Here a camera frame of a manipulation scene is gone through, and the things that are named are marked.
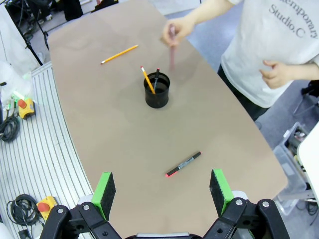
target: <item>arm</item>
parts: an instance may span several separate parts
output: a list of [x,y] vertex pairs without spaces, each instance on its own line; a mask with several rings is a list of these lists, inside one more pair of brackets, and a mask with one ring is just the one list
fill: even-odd
[[186,18],[199,24],[229,11],[234,4],[229,0],[206,0],[198,8],[191,11]]
[[[216,16],[226,13],[234,4],[242,0],[206,0],[198,8],[184,17],[171,19],[163,29],[162,39],[169,46],[177,46],[183,38],[191,34],[196,24],[210,20]],[[175,39],[169,35],[169,26],[175,27]]]
[[315,62],[302,65],[286,65],[278,61],[264,61],[271,71],[260,70],[263,80],[272,88],[278,88],[293,80],[319,80],[319,65]]
[[319,80],[319,66],[316,63],[292,65],[290,69],[295,80]]

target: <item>hand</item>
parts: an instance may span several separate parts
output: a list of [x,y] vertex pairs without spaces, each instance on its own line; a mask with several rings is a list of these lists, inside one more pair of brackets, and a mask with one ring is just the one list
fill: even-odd
[[[175,27],[175,39],[172,40],[169,36],[169,25],[173,24]],[[191,34],[195,27],[195,22],[190,20],[187,16],[175,18],[167,21],[162,34],[162,39],[165,44],[169,46],[178,46],[184,37]]]
[[291,76],[291,66],[279,61],[266,61],[266,66],[272,67],[271,71],[259,70],[263,75],[263,80],[271,89],[279,88],[293,80]]

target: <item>marker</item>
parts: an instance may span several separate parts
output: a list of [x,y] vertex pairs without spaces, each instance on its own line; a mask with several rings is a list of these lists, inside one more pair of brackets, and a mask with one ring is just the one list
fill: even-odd
[[[175,40],[175,26],[173,24],[169,25],[169,36],[172,41]],[[174,47],[170,47],[170,69],[174,69]]]
[[201,155],[201,152],[196,153],[192,158],[186,160],[184,163],[181,163],[179,166],[177,166],[175,169],[171,170],[170,172],[168,172],[165,177],[169,178],[171,176],[173,176],[174,174],[176,174],[179,170],[181,170],[183,167],[185,167],[186,165],[188,165],[190,162],[194,161],[195,158],[197,158],[198,156]]

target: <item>black marker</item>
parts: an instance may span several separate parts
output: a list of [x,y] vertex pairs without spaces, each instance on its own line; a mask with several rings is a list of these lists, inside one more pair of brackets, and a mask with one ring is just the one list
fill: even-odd
[[173,176],[174,174],[176,174],[179,170],[181,170],[183,167],[185,167],[186,165],[188,165],[190,162],[194,161],[195,158],[197,158],[198,156],[201,155],[201,152],[196,153],[192,158],[186,160],[184,163],[181,163],[179,166],[177,166],[175,169],[171,170],[170,172],[168,172],[165,177],[169,178],[171,176]]

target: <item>white cloth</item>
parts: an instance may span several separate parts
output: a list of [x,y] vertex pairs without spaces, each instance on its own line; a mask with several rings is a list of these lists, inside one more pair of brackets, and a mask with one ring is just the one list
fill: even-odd
[[[238,4],[242,0],[229,0]],[[319,65],[318,0],[244,0],[237,33],[222,55],[229,82],[253,103],[272,106],[290,83],[270,89],[263,60]]]
[[16,28],[4,4],[1,4],[0,61],[6,61],[11,64],[20,76],[39,66],[34,55],[25,47],[26,43],[24,39]]

